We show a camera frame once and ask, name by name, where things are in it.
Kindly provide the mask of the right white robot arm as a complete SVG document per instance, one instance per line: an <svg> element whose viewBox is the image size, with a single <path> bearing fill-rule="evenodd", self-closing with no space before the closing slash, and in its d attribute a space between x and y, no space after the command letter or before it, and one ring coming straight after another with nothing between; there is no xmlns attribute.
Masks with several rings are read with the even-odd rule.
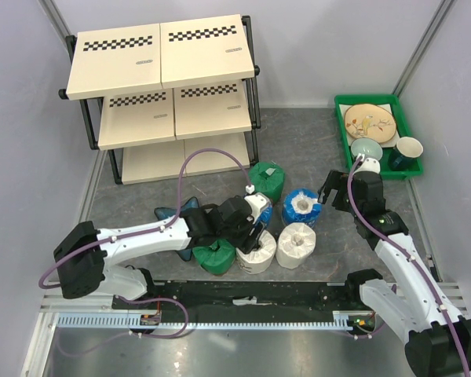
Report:
<svg viewBox="0 0 471 377"><path fill-rule="evenodd" d="M471 318L444 294L416 251L401 217L387 209L380 174L331 170L319 189L319 202L331 192L333 207L353 216L357 232L388 267L399 297L374 269L350 273L345 303L374 310L403 343L416 376L471 373Z"/></svg>

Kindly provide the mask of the plain white roll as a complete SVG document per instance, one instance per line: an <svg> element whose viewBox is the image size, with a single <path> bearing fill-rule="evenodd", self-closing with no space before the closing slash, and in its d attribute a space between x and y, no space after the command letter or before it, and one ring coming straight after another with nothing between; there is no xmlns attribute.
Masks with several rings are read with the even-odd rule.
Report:
<svg viewBox="0 0 471 377"><path fill-rule="evenodd" d="M276 259L286 269L296 269L312 254L316 247L316 233L305 223L286 226L279 235Z"/></svg>

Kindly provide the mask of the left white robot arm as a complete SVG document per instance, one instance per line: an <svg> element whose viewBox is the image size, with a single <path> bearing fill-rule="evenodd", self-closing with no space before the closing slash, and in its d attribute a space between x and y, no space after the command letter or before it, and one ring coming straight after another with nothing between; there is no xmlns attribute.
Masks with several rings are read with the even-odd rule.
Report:
<svg viewBox="0 0 471 377"><path fill-rule="evenodd" d="M251 251L263 231L259 218L269 206L269 199L256 193L134 227L96 229L91 221L79 223L53 252L62 295L76 299L100 292L121 296L140 309L150 308L157 297L150 273L127 269L123 262L163 251L209 247L218 240Z"/></svg>

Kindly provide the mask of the white cartoon-print roll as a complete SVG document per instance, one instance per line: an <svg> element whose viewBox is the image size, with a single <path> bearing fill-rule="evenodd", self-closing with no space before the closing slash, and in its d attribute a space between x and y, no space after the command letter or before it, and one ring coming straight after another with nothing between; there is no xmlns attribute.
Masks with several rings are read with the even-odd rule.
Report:
<svg viewBox="0 0 471 377"><path fill-rule="evenodd" d="M255 249L244 254L236 248L236 261L242 271L248 274L263 273L272 263L276 254L277 243L274 236L264 230Z"/></svg>

